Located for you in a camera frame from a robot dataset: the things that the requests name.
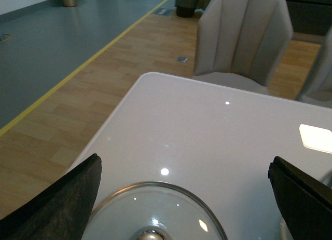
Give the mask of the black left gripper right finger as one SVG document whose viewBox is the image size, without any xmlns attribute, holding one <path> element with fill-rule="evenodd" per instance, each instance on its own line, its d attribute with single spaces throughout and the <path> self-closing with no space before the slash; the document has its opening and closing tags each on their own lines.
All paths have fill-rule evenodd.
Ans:
<svg viewBox="0 0 332 240">
<path fill-rule="evenodd" d="M 279 156 L 268 179 L 293 239 L 331 239 L 331 188 Z"/>
</svg>

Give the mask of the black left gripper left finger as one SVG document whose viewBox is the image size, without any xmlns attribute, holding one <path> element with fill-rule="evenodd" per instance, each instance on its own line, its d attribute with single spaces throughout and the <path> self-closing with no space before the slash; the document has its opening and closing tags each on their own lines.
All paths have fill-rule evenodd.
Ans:
<svg viewBox="0 0 332 240">
<path fill-rule="evenodd" d="M 81 239 L 98 193 L 102 161 L 92 154 L 1 219 L 1 239 Z"/>
</svg>

